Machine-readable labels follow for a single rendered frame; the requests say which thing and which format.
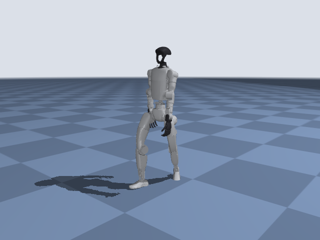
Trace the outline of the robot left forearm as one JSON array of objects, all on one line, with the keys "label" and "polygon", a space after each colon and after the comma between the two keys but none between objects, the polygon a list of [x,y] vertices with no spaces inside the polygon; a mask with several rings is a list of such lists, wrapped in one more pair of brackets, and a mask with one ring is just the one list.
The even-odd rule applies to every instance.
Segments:
[{"label": "robot left forearm", "polygon": [[172,99],[168,99],[166,101],[165,118],[166,118],[166,115],[169,115],[169,120],[171,120],[173,118],[172,113],[173,113],[174,101],[175,101],[175,94],[173,92],[172,93]]}]

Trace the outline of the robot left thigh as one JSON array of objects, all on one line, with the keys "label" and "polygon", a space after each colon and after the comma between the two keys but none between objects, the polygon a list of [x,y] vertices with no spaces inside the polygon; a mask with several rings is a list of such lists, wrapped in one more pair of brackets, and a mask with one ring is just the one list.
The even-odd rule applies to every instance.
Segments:
[{"label": "robot left thigh", "polygon": [[[165,119],[165,115],[164,115]],[[171,121],[171,131],[170,134],[167,135],[168,140],[168,151],[169,153],[176,152],[177,151],[177,143],[176,143],[176,134],[177,130],[175,128],[175,124],[177,123],[177,117],[175,115],[172,115],[172,121]],[[164,120],[164,127],[166,126],[166,121]],[[166,130],[166,129],[165,129]],[[164,130],[164,131],[165,131]]]}]

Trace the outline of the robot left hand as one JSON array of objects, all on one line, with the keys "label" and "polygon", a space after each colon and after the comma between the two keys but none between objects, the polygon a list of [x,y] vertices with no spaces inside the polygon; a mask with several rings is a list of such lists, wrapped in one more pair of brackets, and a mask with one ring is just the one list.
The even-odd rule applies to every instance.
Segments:
[{"label": "robot left hand", "polygon": [[162,132],[165,130],[164,134],[162,134],[161,136],[165,137],[165,136],[168,136],[170,133],[171,133],[171,128],[172,128],[172,125],[171,125],[171,120],[169,120],[169,115],[166,114],[165,116],[165,127],[161,130]]}]

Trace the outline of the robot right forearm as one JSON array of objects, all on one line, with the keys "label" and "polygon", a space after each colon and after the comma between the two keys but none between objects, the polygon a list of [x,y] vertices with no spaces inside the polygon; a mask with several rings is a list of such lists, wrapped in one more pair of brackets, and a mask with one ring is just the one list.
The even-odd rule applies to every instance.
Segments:
[{"label": "robot right forearm", "polygon": [[147,107],[149,109],[149,112],[152,112],[153,108],[154,108],[154,99],[152,99],[152,96],[146,95],[147,96]]}]

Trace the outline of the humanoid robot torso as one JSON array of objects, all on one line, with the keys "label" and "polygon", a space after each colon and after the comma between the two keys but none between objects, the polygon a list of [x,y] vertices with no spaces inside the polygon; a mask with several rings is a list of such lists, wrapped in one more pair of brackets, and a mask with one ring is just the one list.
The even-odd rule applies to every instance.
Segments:
[{"label": "humanoid robot torso", "polygon": [[[157,65],[158,66],[158,65]],[[152,109],[152,118],[158,122],[165,121],[166,108],[163,101],[167,101],[166,92],[169,91],[169,78],[167,76],[168,70],[172,70],[169,66],[162,66],[164,68],[155,67],[151,71],[151,97],[158,100],[155,103],[155,108]]]}]

